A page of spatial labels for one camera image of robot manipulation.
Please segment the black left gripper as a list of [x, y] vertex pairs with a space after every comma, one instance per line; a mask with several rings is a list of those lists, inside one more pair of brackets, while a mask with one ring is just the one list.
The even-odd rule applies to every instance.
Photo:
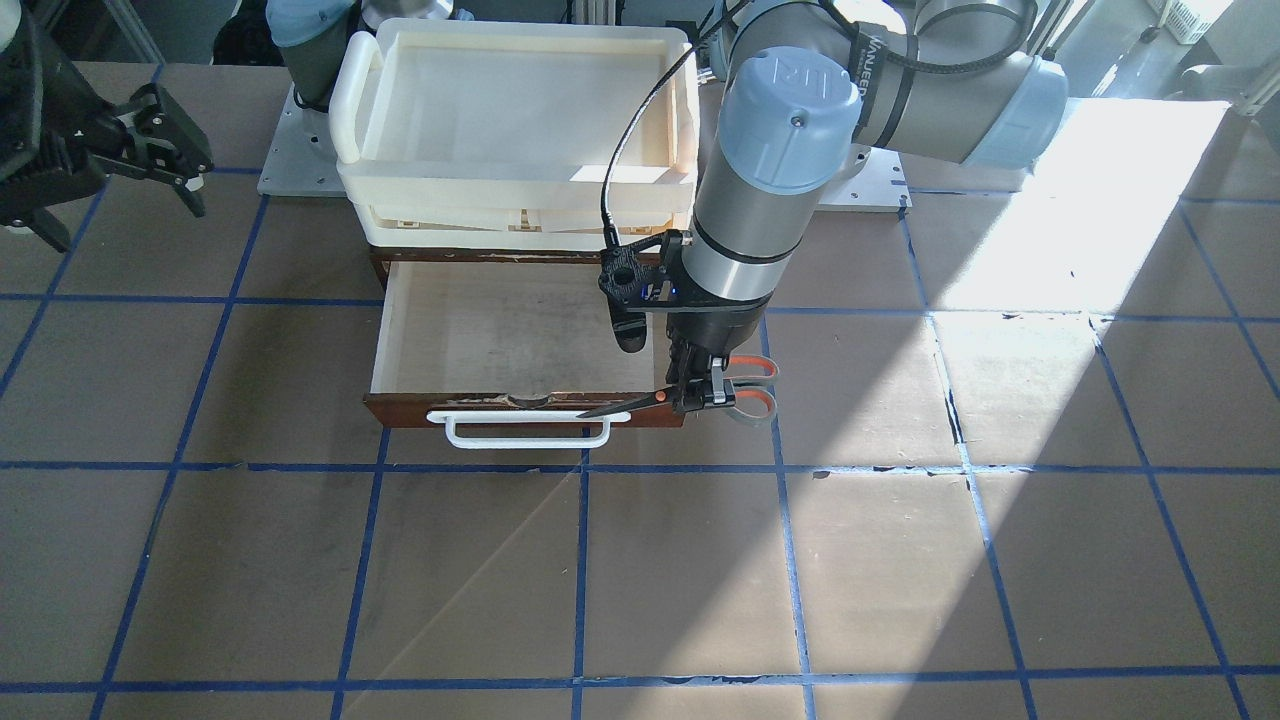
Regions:
[[701, 384], [708, 378], [708, 407], [732, 407], [736, 391], [727, 375], [732, 351], [755, 332], [767, 300], [705, 311], [666, 314], [671, 342], [666, 379], [673, 389], [673, 413], [684, 415], [705, 405]]

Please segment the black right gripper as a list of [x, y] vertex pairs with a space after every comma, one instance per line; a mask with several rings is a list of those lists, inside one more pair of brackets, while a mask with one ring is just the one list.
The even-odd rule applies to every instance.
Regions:
[[193, 217], [214, 168], [209, 137], [160, 85], [109, 105], [36, 20], [3, 22], [3, 225], [68, 252], [68, 228], [49, 211], [87, 199], [105, 167], [174, 190]]

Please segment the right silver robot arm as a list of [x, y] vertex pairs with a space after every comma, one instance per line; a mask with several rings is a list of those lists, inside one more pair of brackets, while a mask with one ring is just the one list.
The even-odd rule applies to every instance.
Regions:
[[[280, 51], [302, 108], [325, 110], [357, 1], [269, 1], [271, 44]], [[1, 220], [59, 252], [68, 229], [50, 208], [97, 193], [108, 176], [155, 181], [188, 210], [205, 214], [200, 188], [214, 167], [207, 136], [160, 85], [123, 104], [101, 97], [18, 1], [3, 4]]]

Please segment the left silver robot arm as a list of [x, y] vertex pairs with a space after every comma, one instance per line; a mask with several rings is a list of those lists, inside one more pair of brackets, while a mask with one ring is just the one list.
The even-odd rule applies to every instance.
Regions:
[[1057, 133], [1068, 78], [1024, 50], [1033, 1], [922, 1], [908, 31], [832, 1], [714, 4], [716, 138], [673, 256], [676, 413], [726, 406], [728, 363], [764, 313], [823, 188], [854, 150], [1020, 169]]

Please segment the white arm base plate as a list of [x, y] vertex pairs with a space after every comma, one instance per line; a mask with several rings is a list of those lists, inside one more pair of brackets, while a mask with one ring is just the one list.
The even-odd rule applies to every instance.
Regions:
[[852, 145], [845, 164], [828, 182], [819, 211], [906, 211], [913, 206], [900, 154]]
[[257, 191], [278, 197], [346, 196], [337, 172], [329, 115], [298, 105], [294, 86], [287, 91]]

